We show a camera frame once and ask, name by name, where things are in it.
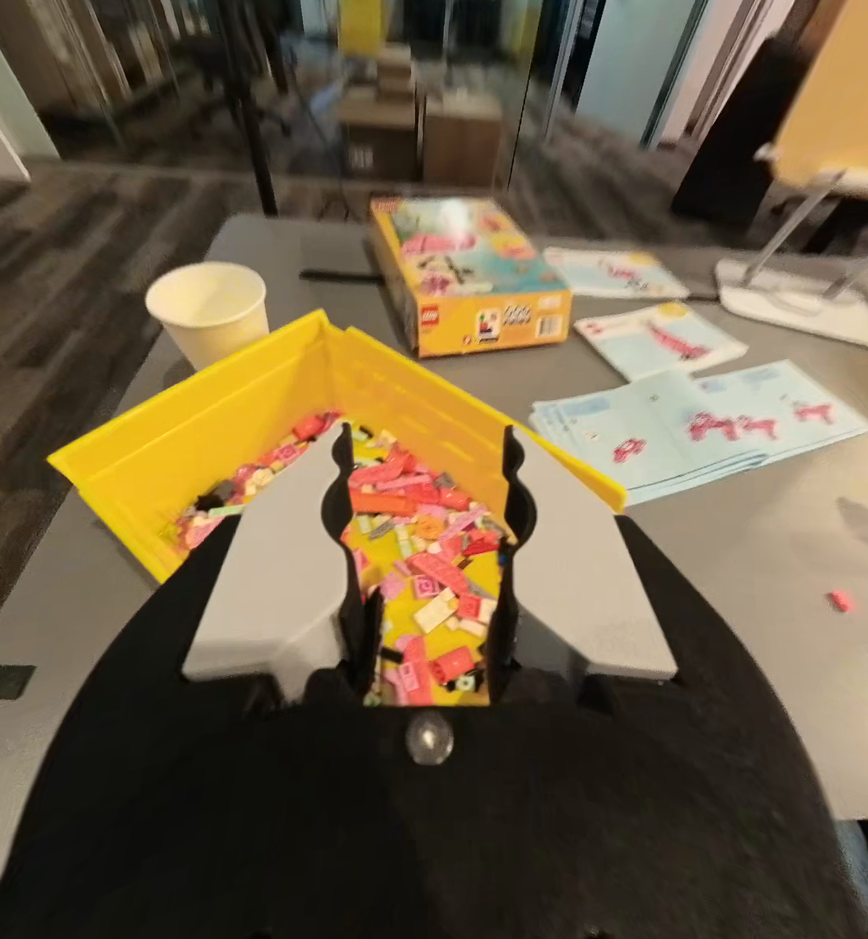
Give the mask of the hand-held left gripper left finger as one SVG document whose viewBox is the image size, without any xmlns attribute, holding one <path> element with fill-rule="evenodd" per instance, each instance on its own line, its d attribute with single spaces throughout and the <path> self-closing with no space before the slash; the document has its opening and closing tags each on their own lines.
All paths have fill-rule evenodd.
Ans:
<svg viewBox="0 0 868 939">
<path fill-rule="evenodd" d="M 342 422 L 244 509 L 186 654 L 187 678 L 306 682 L 357 657 L 364 604 L 342 538 L 353 470 Z"/>
</svg>

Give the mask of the pile of toy bricks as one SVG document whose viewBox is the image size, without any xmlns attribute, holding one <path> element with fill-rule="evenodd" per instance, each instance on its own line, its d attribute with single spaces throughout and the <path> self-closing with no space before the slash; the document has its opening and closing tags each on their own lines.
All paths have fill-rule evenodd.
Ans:
<svg viewBox="0 0 868 939">
<path fill-rule="evenodd" d="M 324 423 L 319 435 L 287 438 L 271 453 L 277 460 L 269 468 L 241 469 L 237 481 L 247 489 L 243 505 L 232 501 L 204 509 L 181 525 L 182 534 L 196 537 L 190 559 L 214 537 L 226 541 L 222 559 L 212 564 L 210 589 L 186 654 L 244 509 L 342 422 L 334 412 L 310 416 L 298 429 L 316 430 Z M 437 474 L 388 431 L 347 423 L 354 452 L 348 478 L 353 516 L 342 538 L 355 558 L 364 639 L 352 662 L 331 670 L 340 667 L 368 706 L 485 707 L 490 702 L 487 637 L 507 546 L 504 525 L 448 473 Z M 275 683 L 283 700 L 296 702 L 308 681 Z"/>
</svg>

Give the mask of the instruction booklet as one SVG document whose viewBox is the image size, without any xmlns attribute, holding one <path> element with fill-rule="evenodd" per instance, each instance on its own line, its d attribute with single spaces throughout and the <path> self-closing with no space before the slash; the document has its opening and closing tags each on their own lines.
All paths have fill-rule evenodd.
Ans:
<svg viewBox="0 0 868 939">
<path fill-rule="evenodd" d="M 689 288 L 649 252 L 551 246 L 543 254 L 576 296 L 681 300 L 690 295 Z"/>
<path fill-rule="evenodd" d="M 630 506 L 868 433 L 865 417 L 787 359 L 536 402 L 530 425 L 622 486 Z"/>
<path fill-rule="evenodd" d="M 743 358 L 748 346 L 678 301 L 585 317 L 573 331 L 627 382 L 668 370 L 688 375 Z"/>
</svg>

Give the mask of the black chair back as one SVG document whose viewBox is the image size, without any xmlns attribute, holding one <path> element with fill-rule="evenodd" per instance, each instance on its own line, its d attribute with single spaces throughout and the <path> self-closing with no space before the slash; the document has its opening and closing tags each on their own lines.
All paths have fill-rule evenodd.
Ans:
<svg viewBox="0 0 868 939">
<path fill-rule="evenodd" d="M 772 183 L 757 152 L 773 143 L 802 86 L 808 57 L 774 35 L 763 41 L 693 158 L 673 215 L 745 232 Z"/>
</svg>

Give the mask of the yellow plastic bin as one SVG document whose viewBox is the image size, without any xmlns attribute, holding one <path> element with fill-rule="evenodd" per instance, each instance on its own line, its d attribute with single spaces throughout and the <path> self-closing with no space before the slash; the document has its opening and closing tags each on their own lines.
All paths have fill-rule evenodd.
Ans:
<svg viewBox="0 0 868 939">
<path fill-rule="evenodd" d="M 264 675 L 194 681 L 182 669 L 211 587 L 212 564 L 222 559 L 226 541 L 218 535 L 190 559 L 196 537 L 182 534 L 181 525 L 204 509 L 232 501 L 243 505 L 241 469 L 271 467 L 277 460 L 271 453 L 287 438 L 309 440 L 325 426 L 300 431 L 299 425 L 314 414 L 334 412 L 351 425 L 388 431 L 503 523 L 507 546 L 487 637 L 489 704 L 507 695 L 516 671 L 520 610 L 502 587 L 512 534 L 503 519 L 507 484 L 501 458 L 504 429 L 515 422 L 450 382 L 432 402 L 426 382 L 443 379 L 424 368 L 403 373 L 408 359 L 376 341 L 333 326 L 323 311 L 309 313 L 50 456 L 99 519 L 161 581 L 160 598 L 145 604 L 130 628 L 143 626 L 154 640 L 182 633 L 173 666 L 182 687 L 261 687 L 267 703 L 281 707 L 299 703 L 314 679 L 331 674 L 357 698 L 340 667 L 314 673 L 296 702 L 283 700 L 275 681 Z"/>
</svg>

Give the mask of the yellow toy box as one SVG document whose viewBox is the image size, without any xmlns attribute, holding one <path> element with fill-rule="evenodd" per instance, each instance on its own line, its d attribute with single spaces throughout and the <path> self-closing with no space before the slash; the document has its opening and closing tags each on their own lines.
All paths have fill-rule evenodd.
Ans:
<svg viewBox="0 0 868 939">
<path fill-rule="evenodd" d="M 378 268 L 417 358 L 567 338 L 572 289 L 494 200 L 380 197 L 369 219 Z"/>
</svg>

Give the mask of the white paper cup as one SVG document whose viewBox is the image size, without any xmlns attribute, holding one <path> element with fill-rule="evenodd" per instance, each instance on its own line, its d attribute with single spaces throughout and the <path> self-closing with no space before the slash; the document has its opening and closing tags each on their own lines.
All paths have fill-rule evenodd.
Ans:
<svg viewBox="0 0 868 939">
<path fill-rule="evenodd" d="M 267 288 L 251 268 L 203 262 L 172 269 L 146 291 L 149 314 L 195 372 L 265 339 Z"/>
</svg>

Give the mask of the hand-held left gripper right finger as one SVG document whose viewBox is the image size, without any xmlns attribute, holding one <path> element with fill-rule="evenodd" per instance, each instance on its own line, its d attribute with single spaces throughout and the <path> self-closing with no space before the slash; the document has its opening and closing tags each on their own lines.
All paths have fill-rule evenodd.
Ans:
<svg viewBox="0 0 868 939">
<path fill-rule="evenodd" d="M 617 512 L 518 425 L 504 429 L 502 587 L 586 672 L 665 682 L 678 666 L 617 523 Z"/>
</svg>

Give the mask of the closed instruction booklet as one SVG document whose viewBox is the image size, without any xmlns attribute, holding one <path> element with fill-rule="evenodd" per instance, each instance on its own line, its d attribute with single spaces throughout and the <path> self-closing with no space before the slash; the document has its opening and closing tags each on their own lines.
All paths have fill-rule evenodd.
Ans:
<svg viewBox="0 0 868 939">
<path fill-rule="evenodd" d="M 576 296 L 681 300 L 690 295 L 689 288 L 649 252 L 551 246 L 543 254 Z"/>
<path fill-rule="evenodd" d="M 573 331 L 627 382 L 668 370 L 688 375 L 743 358 L 748 346 L 678 301 L 585 317 Z"/>
</svg>

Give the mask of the brown cardboard box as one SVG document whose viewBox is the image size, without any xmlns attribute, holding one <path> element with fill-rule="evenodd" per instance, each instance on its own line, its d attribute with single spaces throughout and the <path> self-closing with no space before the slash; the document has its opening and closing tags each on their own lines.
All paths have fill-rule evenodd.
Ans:
<svg viewBox="0 0 868 939">
<path fill-rule="evenodd" d="M 346 169 L 354 179 L 411 182 L 418 177 L 417 107 L 414 100 L 348 96 L 337 106 L 345 138 Z"/>
<path fill-rule="evenodd" d="M 494 95 L 467 89 L 428 93 L 423 109 L 423 182 L 491 189 L 502 134 L 501 104 Z"/>
</svg>

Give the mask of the wooden book stand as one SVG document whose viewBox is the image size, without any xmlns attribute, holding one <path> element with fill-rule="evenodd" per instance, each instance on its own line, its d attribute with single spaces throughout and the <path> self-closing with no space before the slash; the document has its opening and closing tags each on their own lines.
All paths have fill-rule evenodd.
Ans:
<svg viewBox="0 0 868 939">
<path fill-rule="evenodd" d="M 868 255 L 831 284 L 769 266 L 826 198 L 868 200 L 868 1 L 844 3 L 776 137 L 754 158 L 805 197 L 754 260 L 717 262 L 719 304 L 751 321 L 868 348 L 868 300 L 855 288 Z"/>
</svg>

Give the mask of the black tripod pole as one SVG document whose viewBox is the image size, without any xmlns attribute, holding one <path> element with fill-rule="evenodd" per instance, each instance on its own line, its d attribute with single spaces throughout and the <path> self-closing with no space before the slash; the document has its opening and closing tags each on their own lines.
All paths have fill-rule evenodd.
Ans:
<svg viewBox="0 0 868 939">
<path fill-rule="evenodd" d="M 261 134 L 257 105 L 253 100 L 250 73 L 240 42 L 237 2 L 216 1 L 215 4 L 224 46 L 229 86 L 236 102 L 240 126 L 251 160 L 259 202 L 263 215 L 273 219 L 278 216 L 278 205 Z"/>
</svg>

